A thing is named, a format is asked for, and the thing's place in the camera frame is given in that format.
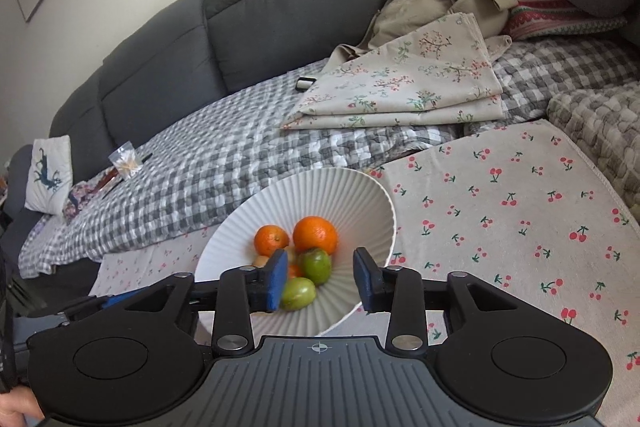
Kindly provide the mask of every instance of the metal screw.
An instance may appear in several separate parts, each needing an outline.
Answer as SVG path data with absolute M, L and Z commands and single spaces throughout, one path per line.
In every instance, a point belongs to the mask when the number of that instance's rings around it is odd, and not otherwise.
M 218 347 L 225 351 L 237 351 L 248 343 L 249 341 L 242 335 L 224 335 L 218 339 Z
M 422 347 L 422 341 L 415 335 L 398 335 L 391 340 L 391 343 L 403 351 L 415 351 Z

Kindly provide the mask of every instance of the clear plastic packet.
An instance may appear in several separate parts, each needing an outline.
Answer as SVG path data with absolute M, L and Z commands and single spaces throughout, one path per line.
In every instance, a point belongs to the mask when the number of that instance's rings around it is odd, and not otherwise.
M 142 169 L 142 161 L 138 158 L 131 142 L 126 142 L 109 155 L 113 166 L 118 170 L 122 179 L 128 180 Z

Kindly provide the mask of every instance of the human hand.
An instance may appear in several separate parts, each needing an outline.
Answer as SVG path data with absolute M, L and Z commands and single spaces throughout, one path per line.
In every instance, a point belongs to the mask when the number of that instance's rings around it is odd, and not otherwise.
M 0 394 L 0 427 L 25 427 L 24 415 L 43 420 L 38 401 L 29 387 L 14 387 L 9 393 Z

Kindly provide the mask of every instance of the crosshair symbol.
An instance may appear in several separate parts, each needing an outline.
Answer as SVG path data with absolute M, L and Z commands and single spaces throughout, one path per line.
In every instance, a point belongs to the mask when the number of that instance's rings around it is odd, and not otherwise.
M 309 349 L 313 349 L 316 353 L 322 353 L 327 349 L 331 349 L 331 347 L 323 343 L 317 343 L 317 344 L 314 344 L 313 346 L 309 346 Z

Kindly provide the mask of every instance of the white pillow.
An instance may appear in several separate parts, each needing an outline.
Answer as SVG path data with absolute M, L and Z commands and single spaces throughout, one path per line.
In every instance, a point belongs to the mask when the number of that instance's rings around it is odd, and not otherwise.
M 44 214 L 62 214 L 73 178 L 68 136 L 34 140 L 24 206 Z

